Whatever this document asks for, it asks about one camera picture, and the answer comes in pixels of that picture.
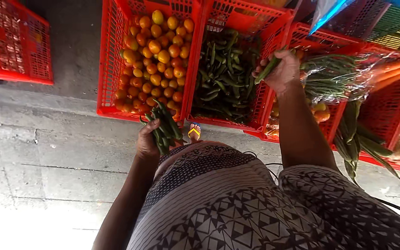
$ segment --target fingers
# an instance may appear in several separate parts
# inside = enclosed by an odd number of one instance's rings
[[[155,119],[151,122],[148,122],[146,126],[144,126],[140,130],[140,134],[149,134],[156,128],[160,127],[160,119]]]

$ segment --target woman's left hand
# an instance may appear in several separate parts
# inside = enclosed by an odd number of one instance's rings
[[[159,158],[160,151],[155,145],[152,131],[157,129],[160,126],[160,119],[155,119],[151,122],[148,122],[146,126],[144,126],[140,132],[138,133],[138,141],[137,141],[137,156],[142,159],[146,159],[147,157]]]

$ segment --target plastic bag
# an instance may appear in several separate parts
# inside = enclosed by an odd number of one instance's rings
[[[318,0],[309,34],[313,34],[322,25],[328,22],[328,20],[354,1],[355,0]]]

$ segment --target foot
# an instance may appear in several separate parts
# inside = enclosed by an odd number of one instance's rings
[[[192,129],[197,130],[200,134],[200,126],[198,124],[192,123],[191,126],[189,127],[189,131],[191,131]],[[189,133],[188,136],[191,143],[197,143],[198,140],[200,139],[200,135],[198,135],[195,131]]]

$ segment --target woman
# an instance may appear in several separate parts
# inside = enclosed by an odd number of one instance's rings
[[[336,167],[289,51],[265,79],[279,103],[284,170],[220,142],[199,141],[160,158],[149,122],[93,249],[400,249],[400,216]]]

